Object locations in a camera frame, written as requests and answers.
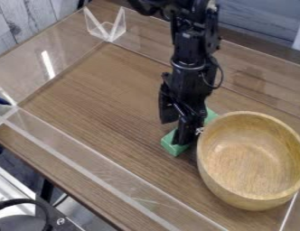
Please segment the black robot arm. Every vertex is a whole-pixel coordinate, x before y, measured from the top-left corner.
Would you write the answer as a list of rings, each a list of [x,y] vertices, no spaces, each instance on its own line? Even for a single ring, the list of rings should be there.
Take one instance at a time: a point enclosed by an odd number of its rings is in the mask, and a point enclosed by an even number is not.
[[[175,122],[171,142],[186,145],[207,116],[206,98],[220,87],[222,68],[212,53],[219,49],[219,5],[211,0],[127,0],[143,16],[160,14],[170,23],[174,52],[171,71],[162,74],[158,93],[159,120]]]

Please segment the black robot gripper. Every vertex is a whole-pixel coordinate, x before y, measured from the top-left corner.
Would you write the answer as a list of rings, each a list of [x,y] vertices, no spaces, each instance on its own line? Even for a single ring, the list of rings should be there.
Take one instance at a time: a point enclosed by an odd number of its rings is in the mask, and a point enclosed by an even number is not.
[[[178,128],[171,143],[190,144],[195,130],[203,126],[206,118],[206,98],[218,88],[214,84],[218,62],[204,60],[199,64],[170,61],[172,71],[162,73],[163,83],[158,93],[158,111],[162,124],[178,120]]]

